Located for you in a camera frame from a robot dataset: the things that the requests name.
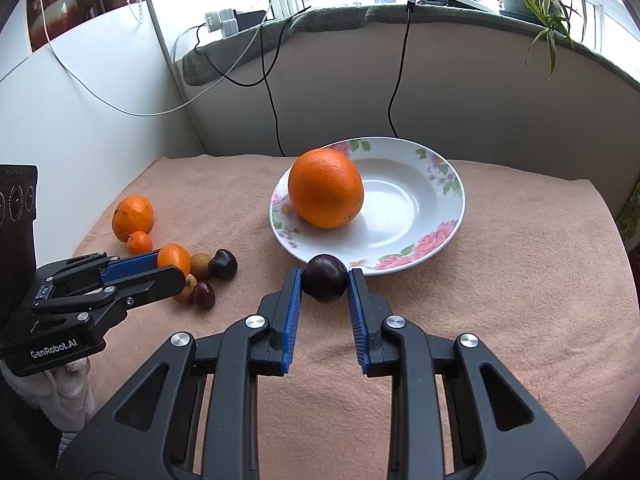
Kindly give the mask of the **small tangerine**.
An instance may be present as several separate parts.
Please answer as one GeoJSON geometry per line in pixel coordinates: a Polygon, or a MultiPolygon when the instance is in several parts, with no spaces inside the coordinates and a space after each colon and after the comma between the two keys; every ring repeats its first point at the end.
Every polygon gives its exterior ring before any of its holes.
{"type": "Polygon", "coordinates": [[[130,256],[146,254],[153,249],[152,238],[144,231],[134,231],[128,236],[126,247],[130,256]]]}

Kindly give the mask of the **medium tangerine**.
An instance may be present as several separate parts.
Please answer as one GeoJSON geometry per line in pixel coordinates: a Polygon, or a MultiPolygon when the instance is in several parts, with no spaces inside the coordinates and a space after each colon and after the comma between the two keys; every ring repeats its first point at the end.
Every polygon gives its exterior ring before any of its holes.
{"type": "Polygon", "coordinates": [[[112,231],[121,242],[126,242],[133,232],[149,233],[153,224],[153,206],[141,195],[129,195],[123,198],[116,206],[112,217],[112,231]]]}

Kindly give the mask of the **small kumquat orange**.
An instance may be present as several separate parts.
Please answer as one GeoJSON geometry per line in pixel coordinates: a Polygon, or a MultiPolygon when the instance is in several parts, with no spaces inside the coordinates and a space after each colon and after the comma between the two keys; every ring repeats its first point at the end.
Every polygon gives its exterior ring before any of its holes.
{"type": "Polygon", "coordinates": [[[175,266],[184,276],[188,276],[191,272],[191,254],[179,244],[167,244],[157,253],[156,265],[159,268],[175,266]]]}

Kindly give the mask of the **dark chestnut fruit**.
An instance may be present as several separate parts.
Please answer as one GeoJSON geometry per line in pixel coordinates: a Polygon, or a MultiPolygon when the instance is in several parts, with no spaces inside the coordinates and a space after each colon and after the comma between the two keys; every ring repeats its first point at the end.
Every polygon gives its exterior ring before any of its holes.
{"type": "Polygon", "coordinates": [[[208,263],[208,276],[221,281],[230,281],[238,272],[238,260],[228,249],[218,249],[208,263]]]}
{"type": "Polygon", "coordinates": [[[198,282],[192,292],[193,303],[201,310],[213,309],[216,294],[212,286],[206,282],[198,282]]]}

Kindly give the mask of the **dark plum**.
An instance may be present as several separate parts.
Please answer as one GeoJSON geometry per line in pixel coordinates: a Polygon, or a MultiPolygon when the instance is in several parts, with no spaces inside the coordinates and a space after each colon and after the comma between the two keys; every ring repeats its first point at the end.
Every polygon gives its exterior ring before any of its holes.
{"type": "Polygon", "coordinates": [[[346,292],[348,271],[340,259],[328,254],[312,258],[300,279],[302,291],[320,304],[339,300],[346,292]]]}

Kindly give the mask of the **large orange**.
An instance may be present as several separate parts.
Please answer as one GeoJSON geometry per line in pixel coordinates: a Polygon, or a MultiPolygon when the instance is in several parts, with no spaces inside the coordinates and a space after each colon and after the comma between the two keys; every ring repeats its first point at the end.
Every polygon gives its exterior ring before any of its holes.
{"type": "Polygon", "coordinates": [[[288,197],[296,214],[319,229],[337,229],[354,220],[364,187],[356,165],[330,148],[315,148],[292,165],[288,197]]]}

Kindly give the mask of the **brown longan fruit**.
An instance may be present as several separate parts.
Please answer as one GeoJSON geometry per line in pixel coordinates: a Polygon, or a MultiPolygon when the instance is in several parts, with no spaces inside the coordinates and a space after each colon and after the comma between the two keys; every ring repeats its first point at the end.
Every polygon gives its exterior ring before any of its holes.
{"type": "Polygon", "coordinates": [[[177,301],[178,304],[193,304],[193,293],[198,280],[192,274],[186,276],[186,284],[184,284],[183,290],[178,295],[173,296],[172,299],[177,301]]]}
{"type": "Polygon", "coordinates": [[[206,281],[210,277],[209,263],[212,257],[202,252],[191,256],[191,274],[198,281],[206,281]]]}

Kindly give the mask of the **pink towel cloth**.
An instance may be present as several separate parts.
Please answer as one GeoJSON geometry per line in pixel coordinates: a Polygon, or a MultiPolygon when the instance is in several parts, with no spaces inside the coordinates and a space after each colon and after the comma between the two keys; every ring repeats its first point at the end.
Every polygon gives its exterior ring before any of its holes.
{"type": "MultiPolygon", "coordinates": [[[[270,196],[290,164],[265,156],[157,159],[128,185],[155,210],[156,246],[231,250],[236,277],[200,312],[167,299],[132,310],[91,358],[108,400],[173,333],[219,333],[282,285],[293,258],[273,236],[270,196]]],[[[454,239],[414,268],[372,276],[372,292],[427,333],[480,337],[594,460],[639,395],[639,308],[614,220],[588,181],[458,162],[466,211],[454,239]]],[[[259,383],[265,479],[382,479],[390,381],[363,376],[347,304],[306,299],[294,361],[259,383]]]]}

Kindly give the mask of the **floral white plate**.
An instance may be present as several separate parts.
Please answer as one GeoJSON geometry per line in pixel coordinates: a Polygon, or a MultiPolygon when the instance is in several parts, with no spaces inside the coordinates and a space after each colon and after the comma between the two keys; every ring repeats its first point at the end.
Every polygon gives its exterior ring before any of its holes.
{"type": "Polygon", "coordinates": [[[432,258],[456,235],[465,190],[454,166],[426,146],[388,136],[334,142],[331,150],[357,166],[363,182],[360,213],[322,230],[299,218],[288,198],[288,174],[271,194],[270,226],[282,247],[308,262],[320,254],[367,275],[407,270],[432,258]]]}

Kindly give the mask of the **white power adapters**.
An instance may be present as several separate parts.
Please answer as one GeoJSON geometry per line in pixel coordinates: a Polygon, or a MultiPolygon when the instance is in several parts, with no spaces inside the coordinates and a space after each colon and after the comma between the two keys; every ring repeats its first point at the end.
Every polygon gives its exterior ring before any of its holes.
{"type": "Polygon", "coordinates": [[[224,38],[236,35],[240,31],[233,9],[206,12],[205,26],[209,32],[220,32],[224,38]]]}

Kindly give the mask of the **green windowsill cloth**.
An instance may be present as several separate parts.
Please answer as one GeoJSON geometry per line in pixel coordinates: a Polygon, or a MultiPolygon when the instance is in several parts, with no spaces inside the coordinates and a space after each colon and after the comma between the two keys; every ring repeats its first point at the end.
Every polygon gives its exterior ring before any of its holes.
{"type": "MultiPolygon", "coordinates": [[[[197,44],[181,60],[182,79],[190,87],[211,84],[229,70],[276,50],[279,44],[295,34],[344,32],[362,29],[370,24],[403,25],[406,17],[407,11],[403,6],[346,6],[307,10],[284,20],[251,27],[206,46],[197,44]]],[[[413,24],[480,26],[530,38],[542,32],[541,26],[516,18],[452,6],[418,6],[413,11],[411,21],[413,24]]]]}

